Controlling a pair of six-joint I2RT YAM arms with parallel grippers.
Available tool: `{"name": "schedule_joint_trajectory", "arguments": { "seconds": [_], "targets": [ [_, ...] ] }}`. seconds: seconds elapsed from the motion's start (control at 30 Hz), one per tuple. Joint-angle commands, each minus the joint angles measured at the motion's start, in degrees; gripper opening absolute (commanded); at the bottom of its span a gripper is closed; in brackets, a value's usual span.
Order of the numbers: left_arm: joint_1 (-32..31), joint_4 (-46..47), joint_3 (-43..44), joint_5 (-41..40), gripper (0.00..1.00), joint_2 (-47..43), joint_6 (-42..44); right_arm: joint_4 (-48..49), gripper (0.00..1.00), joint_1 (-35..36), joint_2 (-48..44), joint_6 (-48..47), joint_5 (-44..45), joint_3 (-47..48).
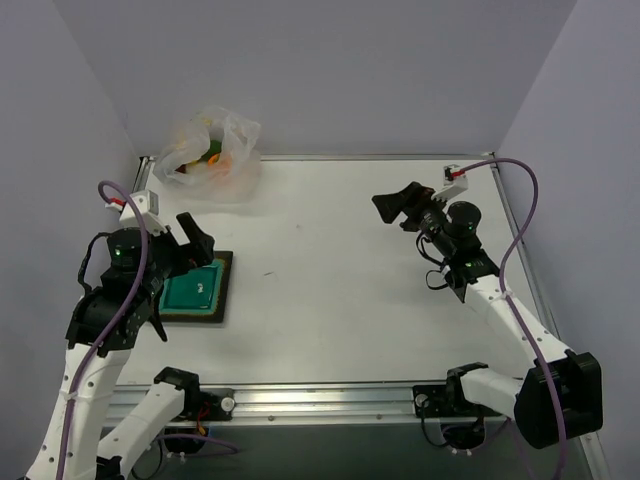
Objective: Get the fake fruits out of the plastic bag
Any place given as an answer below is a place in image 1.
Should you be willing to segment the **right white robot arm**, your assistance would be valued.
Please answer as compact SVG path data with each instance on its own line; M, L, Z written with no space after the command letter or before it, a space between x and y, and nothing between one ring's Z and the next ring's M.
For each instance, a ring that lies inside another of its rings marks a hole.
M401 228L436 248L447 287L493 330L515 363L513 376L482 362L449 369L443 391L450 409L464 413L479 405L501 414L536 449L602 427L599 362L556 338L508 289L478 238L476 205L447 204L417 182L372 202L384 223L404 215Z

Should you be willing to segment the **green fake lime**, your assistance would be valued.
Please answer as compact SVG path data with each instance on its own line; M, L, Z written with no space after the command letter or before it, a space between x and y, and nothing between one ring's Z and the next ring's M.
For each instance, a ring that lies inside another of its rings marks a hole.
M211 140L210 147L207 154L209 156L213 156L213 155L219 154L221 150L222 150L222 142L218 140Z

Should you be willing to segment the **orange fake persimmon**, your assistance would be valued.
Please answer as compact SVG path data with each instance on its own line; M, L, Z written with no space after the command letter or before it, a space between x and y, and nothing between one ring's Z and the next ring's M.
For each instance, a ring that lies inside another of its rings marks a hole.
M229 171L232 167L232 157L226 153L214 154L207 160L206 166L214 171Z

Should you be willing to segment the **translucent plastic bag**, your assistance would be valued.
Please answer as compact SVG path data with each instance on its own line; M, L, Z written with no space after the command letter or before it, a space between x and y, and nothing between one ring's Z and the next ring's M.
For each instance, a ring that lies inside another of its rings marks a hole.
M155 160L153 174L168 188L195 200L244 202L253 194L261 175L261 154L256 149L260 134L258 122L219 106L208 106L175 132ZM220 153L232 157L229 171L206 166L211 140L221 141ZM194 174L175 172L192 162L197 162Z

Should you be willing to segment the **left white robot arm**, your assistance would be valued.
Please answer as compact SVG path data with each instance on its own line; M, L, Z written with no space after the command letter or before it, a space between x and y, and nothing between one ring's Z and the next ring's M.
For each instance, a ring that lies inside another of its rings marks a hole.
M118 378L141 327L151 323L167 338L158 313L167 279L209 265L214 239L193 217L181 213L186 234L153 235L144 227L106 234L109 269L96 288L85 287L66 334L65 370L58 398L28 479L125 479L174 420L230 417L223 406L231 392L202 389L197 374L163 368L142 400L108 434L102 433Z

